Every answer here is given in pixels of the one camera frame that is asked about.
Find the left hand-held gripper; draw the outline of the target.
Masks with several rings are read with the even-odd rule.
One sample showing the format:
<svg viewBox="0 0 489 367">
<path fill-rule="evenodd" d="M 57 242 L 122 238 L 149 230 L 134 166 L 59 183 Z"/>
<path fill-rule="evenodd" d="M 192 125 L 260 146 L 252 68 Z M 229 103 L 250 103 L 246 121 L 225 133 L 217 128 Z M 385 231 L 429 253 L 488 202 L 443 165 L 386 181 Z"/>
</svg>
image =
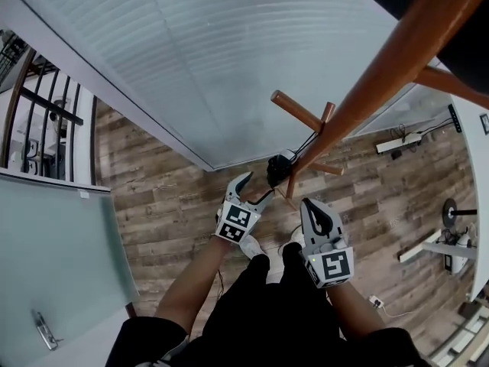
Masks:
<svg viewBox="0 0 489 367">
<path fill-rule="evenodd" d="M 241 191 L 253 173 L 240 174 L 228 184 L 228 193 L 217 212 L 215 235 L 238 245 L 251 233 L 265 207 L 274 198 L 274 190 L 268 190 L 256 201 L 241 201 Z"/>
</svg>

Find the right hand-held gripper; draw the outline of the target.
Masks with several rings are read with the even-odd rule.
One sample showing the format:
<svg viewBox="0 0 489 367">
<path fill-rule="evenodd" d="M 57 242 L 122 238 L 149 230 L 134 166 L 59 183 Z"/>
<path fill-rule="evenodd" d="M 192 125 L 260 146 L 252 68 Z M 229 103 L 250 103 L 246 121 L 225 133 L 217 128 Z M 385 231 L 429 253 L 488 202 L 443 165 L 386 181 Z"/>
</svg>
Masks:
<svg viewBox="0 0 489 367">
<path fill-rule="evenodd" d="M 305 236 L 303 257 L 314 285 L 325 288 L 349 281 L 354 275 L 354 252 L 339 215 L 313 199 L 303 199 L 300 213 Z"/>
</svg>

